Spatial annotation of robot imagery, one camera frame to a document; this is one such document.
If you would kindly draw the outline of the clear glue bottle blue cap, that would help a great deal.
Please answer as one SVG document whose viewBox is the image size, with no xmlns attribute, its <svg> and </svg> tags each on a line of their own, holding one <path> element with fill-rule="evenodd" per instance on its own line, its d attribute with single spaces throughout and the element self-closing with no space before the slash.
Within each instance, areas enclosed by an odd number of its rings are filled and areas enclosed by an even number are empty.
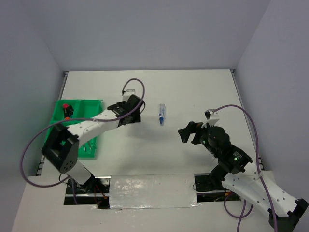
<svg viewBox="0 0 309 232">
<path fill-rule="evenodd" d="M 159 105 L 159 114 L 158 114 L 160 126 L 164 125 L 165 111 L 166 111 L 166 106 L 164 104 L 160 104 Z"/>
</svg>

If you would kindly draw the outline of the pink-capped black highlighter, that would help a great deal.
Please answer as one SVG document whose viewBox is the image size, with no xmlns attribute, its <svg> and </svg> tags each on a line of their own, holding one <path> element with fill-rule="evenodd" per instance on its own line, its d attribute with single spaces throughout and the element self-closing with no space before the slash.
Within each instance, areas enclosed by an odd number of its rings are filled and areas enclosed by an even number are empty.
<svg viewBox="0 0 309 232">
<path fill-rule="evenodd" d="M 63 114 L 64 114 L 64 117 L 69 116 L 69 114 L 68 114 L 68 112 L 67 112 L 67 110 L 66 110 L 67 105 L 66 105 L 66 104 L 63 104 L 62 107 L 63 107 Z"/>
</svg>

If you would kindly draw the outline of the blue-capped black highlighter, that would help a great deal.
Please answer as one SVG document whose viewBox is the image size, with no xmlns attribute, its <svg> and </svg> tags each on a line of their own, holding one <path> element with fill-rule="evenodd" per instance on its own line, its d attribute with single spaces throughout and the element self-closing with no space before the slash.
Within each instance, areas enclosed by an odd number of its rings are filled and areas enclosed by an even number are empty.
<svg viewBox="0 0 309 232">
<path fill-rule="evenodd" d="M 73 113 L 74 113 L 73 107 L 72 107 L 71 105 L 68 105 L 67 108 L 66 108 L 66 110 L 67 110 L 69 116 L 72 117 L 72 116 L 73 116 Z"/>
</svg>

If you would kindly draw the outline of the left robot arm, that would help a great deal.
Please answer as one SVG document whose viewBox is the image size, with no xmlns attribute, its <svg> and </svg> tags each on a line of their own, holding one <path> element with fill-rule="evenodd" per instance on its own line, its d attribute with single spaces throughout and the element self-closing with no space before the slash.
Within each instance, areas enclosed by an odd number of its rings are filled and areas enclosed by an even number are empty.
<svg viewBox="0 0 309 232">
<path fill-rule="evenodd" d="M 90 120 L 64 126 L 56 124 L 42 148 L 42 154 L 61 173 L 67 174 L 84 193 L 91 192 L 99 181 L 78 161 L 79 149 L 91 139 L 120 126 L 140 123 L 144 100 L 132 94 L 128 100 L 107 107 Z"/>
</svg>

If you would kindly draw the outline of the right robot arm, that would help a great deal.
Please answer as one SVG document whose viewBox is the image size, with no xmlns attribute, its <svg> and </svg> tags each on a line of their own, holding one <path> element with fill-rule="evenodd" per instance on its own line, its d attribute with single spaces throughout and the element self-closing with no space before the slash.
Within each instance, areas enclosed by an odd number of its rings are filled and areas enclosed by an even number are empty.
<svg viewBox="0 0 309 232">
<path fill-rule="evenodd" d="M 291 196 L 267 175 L 259 173 L 252 158 L 231 144 L 223 128 L 189 122 L 178 133 L 183 143 L 187 143 L 193 134 L 191 143 L 203 145 L 218 160 L 209 174 L 195 176 L 196 191 L 230 190 L 265 214 L 272 228 L 279 232 L 294 230 L 309 204 Z"/>
</svg>

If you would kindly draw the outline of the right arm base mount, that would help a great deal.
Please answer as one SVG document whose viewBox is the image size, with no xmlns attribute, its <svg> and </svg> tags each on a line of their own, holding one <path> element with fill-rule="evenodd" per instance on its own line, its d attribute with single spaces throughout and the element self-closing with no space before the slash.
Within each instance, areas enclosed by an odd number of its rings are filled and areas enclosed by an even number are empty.
<svg viewBox="0 0 309 232">
<path fill-rule="evenodd" d="M 232 192 L 221 185 L 215 186 L 210 182 L 209 174 L 194 174 L 193 190 L 196 191 L 198 203 L 223 202 Z"/>
</svg>

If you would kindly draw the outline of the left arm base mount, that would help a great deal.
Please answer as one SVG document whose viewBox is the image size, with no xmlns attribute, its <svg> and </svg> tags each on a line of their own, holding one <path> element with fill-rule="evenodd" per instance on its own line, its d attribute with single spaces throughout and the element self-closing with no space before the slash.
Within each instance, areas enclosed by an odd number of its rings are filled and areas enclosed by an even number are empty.
<svg viewBox="0 0 309 232">
<path fill-rule="evenodd" d="M 110 176 L 96 176 L 96 183 L 91 189 L 84 190 L 77 183 L 65 181 L 64 205 L 92 205 L 97 209 L 110 208 Z"/>
</svg>

